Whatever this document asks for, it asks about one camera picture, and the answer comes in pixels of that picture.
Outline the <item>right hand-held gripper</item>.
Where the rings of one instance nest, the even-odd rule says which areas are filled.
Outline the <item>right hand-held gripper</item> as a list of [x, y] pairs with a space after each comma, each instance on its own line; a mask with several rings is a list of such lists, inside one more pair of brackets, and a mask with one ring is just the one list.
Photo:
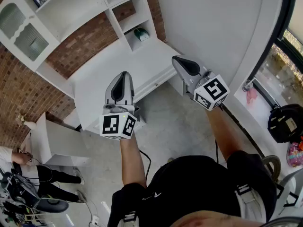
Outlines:
[[186, 84], [190, 98], [211, 111], [220, 105], [230, 90], [223, 78], [211, 69], [203, 68], [200, 61], [185, 55], [172, 57], [172, 65]]

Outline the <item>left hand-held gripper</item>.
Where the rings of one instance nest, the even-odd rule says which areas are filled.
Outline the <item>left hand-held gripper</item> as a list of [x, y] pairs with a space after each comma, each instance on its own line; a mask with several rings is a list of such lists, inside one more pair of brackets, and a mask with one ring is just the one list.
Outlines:
[[101, 136], [113, 140], [132, 137], [138, 121], [133, 97], [132, 76], [127, 71], [121, 72], [106, 89], [105, 104], [99, 118]]

